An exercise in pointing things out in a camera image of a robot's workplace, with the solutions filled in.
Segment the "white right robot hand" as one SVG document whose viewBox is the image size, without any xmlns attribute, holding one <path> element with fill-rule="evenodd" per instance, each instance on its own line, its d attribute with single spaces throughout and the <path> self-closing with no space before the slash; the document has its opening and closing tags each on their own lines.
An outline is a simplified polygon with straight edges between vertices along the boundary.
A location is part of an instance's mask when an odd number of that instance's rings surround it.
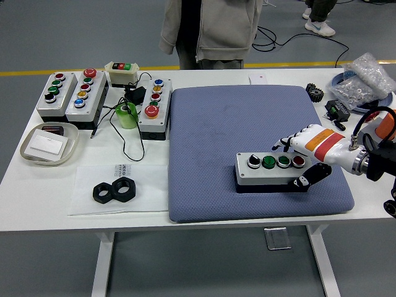
<svg viewBox="0 0 396 297">
<path fill-rule="evenodd" d="M 278 140 L 272 149 L 276 150 L 279 147 L 283 147 L 285 152 L 292 148 L 295 152 L 318 162 L 289 183 L 294 189 L 308 189 L 324 179 L 331 174 L 332 165 L 341 166 L 352 174 L 361 174 L 358 164 L 362 146 L 351 150 L 347 138 L 318 124 L 310 124 L 299 132 Z"/>
</svg>

